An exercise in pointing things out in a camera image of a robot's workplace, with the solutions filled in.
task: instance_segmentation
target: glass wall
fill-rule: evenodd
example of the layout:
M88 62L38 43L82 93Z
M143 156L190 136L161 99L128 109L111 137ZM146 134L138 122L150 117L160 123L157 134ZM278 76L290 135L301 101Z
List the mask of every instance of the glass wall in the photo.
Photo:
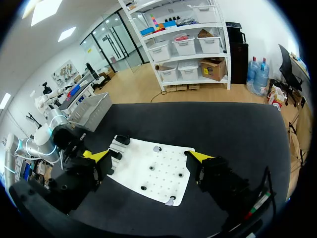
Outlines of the glass wall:
M141 64L149 62L122 9L103 18L104 21L81 43L86 52L86 61L94 70L99 72L101 68L110 66L115 72L128 68L135 72ZM137 22L141 28L146 27L142 16L138 17Z
M139 40L139 37L137 36L136 32L134 31L134 28L133 28L131 22L129 21L127 15L124 13L124 11L122 9L118 13L121 16L122 21L124 22L126 28L128 29L133 41L135 42L144 62L149 62L149 59L148 59L147 55L145 54L145 51L144 51L143 46ZM133 16L133 20L134 20L135 24L137 25L138 29L148 28L148 25L147 25L145 19L143 18L142 14L134 13L132 16Z
M81 44L85 51L85 62L88 62L94 70L109 66L99 46L92 35L89 35Z

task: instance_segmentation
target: wooden floor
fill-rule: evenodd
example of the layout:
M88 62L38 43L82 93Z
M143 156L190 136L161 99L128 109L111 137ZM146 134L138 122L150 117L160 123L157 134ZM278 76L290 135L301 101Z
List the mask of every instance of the wooden floor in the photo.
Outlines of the wooden floor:
M113 103L149 103L151 99L160 93L160 87L151 65L144 64L136 72L130 69L117 73L109 83L95 93L108 92ZM231 89L227 90L226 84L202 84L197 91L187 90L169 92L166 95L158 95L153 99L157 102L242 102L267 104L265 97L259 97L250 93L245 85L232 84ZM285 126L292 121L297 109L290 103L287 107L282 107L281 113L284 118ZM291 143L291 153L294 154L298 145ZM287 198L294 191L299 163L296 157L291 158L291 178Z

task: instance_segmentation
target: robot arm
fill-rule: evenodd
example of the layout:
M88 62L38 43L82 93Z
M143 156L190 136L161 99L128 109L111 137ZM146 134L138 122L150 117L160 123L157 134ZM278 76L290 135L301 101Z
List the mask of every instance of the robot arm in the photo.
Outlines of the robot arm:
M44 108L44 104L51 104L54 101L56 101L57 97L64 93L67 92L68 87L65 88L59 88L57 90L52 91L49 94L44 94L38 98L35 98L35 107L41 112L42 109Z
M48 123L36 130L34 139L19 139L10 133L5 145L5 188L8 189L15 183L15 159L23 154L33 156L55 163L59 160L57 146L53 142L52 131L58 125L68 124L68 121L61 111L54 109L50 111Z

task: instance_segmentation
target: white storage bin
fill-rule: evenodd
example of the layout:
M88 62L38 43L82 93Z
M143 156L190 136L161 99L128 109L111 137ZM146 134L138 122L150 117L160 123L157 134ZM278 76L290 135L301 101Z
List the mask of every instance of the white storage bin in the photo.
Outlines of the white storage bin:
M220 37L198 38L204 54L220 53Z
M178 63L164 63L163 66L171 67L172 69L159 71L159 74L162 76L164 82L173 82L177 81L179 71L177 70Z
M172 41L173 45L176 47L177 52L180 56L194 55L196 54L195 37L189 37L187 40L182 41Z
M199 23L216 23L216 6L192 6L191 7L197 16L197 21Z
M182 80L191 81L198 79L197 61L182 62L178 65L178 70L182 74Z
M171 57L169 41L155 43L148 51L155 62L168 60Z

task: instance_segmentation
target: black table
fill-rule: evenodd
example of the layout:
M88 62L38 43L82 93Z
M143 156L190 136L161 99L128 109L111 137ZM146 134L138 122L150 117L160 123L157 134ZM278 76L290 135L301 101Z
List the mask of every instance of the black table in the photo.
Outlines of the black table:
M271 170L277 212L284 204L290 179L290 152L280 112L269 105L246 103L154 103L113 105L86 145L93 153L106 150L116 134L193 147L221 155L250 189L260 184L266 166ZM52 177L58 175L54 166ZM221 230L227 213L190 177L182 203L168 207L143 197L110 178L87 195L70 214L88 225L121 234L178 235L204 238ZM270 207L262 216L272 219Z

